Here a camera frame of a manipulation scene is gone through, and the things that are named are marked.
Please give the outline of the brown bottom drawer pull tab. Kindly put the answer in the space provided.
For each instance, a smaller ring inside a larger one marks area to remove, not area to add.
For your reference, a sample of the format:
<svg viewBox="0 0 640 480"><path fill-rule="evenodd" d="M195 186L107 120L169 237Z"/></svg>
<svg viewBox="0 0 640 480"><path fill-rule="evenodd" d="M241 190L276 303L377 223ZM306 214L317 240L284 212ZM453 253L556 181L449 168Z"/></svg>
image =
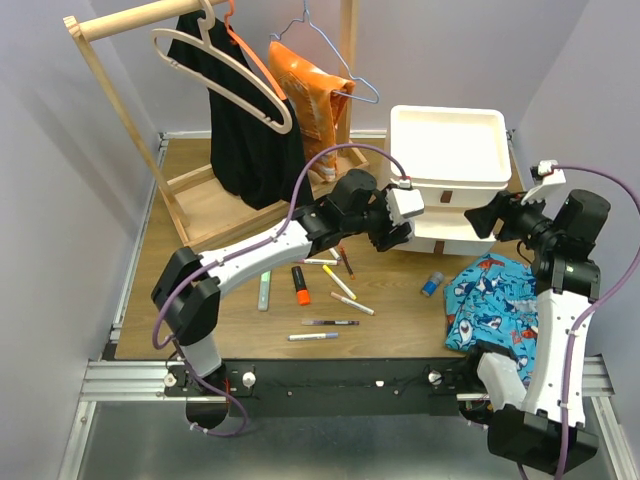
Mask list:
<svg viewBox="0 0 640 480"><path fill-rule="evenodd" d="M434 246L434 253L438 255L443 255L445 250L446 243L443 240L437 240Z"/></svg>

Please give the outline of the white three-drawer organizer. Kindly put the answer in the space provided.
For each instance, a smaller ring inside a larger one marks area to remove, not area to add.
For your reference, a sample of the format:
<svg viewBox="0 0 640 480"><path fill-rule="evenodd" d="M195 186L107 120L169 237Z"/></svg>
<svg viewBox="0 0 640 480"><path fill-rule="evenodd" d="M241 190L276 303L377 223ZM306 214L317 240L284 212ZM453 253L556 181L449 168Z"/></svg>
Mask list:
<svg viewBox="0 0 640 480"><path fill-rule="evenodd" d="M464 217L487 205L512 177L505 119L494 109L396 105L385 139L418 190L424 213L413 219L413 238L398 250L434 253L443 240L445 255L482 256L495 237L481 239ZM453 192L443 205L444 190Z"/></svg>

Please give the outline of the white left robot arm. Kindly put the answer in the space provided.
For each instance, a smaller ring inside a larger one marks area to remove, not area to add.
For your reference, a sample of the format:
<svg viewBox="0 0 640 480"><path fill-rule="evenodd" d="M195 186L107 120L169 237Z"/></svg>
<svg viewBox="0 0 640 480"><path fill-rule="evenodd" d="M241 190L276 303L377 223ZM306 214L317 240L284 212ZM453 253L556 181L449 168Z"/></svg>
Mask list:
<svg viewBox="0 0 640 480"><path fill-rule="evenodd" d="M215 341L221 300L248 280L301 261L365 233L379 252L409 241L412 219L425 208L408 179L378 189L367 171L352 169L333 190L296 208L274 227L239 243L195 253L189 247L170 257L151 293L190 368L187 382L201 395L214 393L223 361Z"/></svg>

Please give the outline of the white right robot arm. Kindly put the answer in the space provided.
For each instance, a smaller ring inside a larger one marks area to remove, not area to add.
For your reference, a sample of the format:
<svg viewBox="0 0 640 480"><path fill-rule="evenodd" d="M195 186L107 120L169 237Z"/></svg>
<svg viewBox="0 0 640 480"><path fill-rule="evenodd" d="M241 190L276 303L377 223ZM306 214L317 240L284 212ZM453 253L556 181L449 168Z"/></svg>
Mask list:
<svg viewBox="0 0 640 480"><path fill-rule="evenodd" d="M484 342L460 367L469 390L487 390L494 412L488 449L520 467L561 475L593 458L598 439L585 430L582 378L586 335L600 296L601 271L589 258L610 211L601 196L568 194L556 217L542 200L500 191L465 211L475 233L519 240L534 252L538 329L531 380L524 384L514 352Z"/></svg>

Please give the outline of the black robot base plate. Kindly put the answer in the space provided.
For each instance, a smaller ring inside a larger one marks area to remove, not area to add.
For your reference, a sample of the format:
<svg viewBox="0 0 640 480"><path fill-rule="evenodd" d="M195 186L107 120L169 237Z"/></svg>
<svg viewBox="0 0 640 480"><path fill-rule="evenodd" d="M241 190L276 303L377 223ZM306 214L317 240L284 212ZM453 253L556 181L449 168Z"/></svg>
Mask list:
<svg viewBox="0 0 640 480"><path fill-rule="evenodd" d="M188 367L169 366L164 393L184 398L191 420L217 426L226 415L338 417L457 416L488 424L494 409L463 358L237 359L209 378L233 405L200 385Z"/></svg>

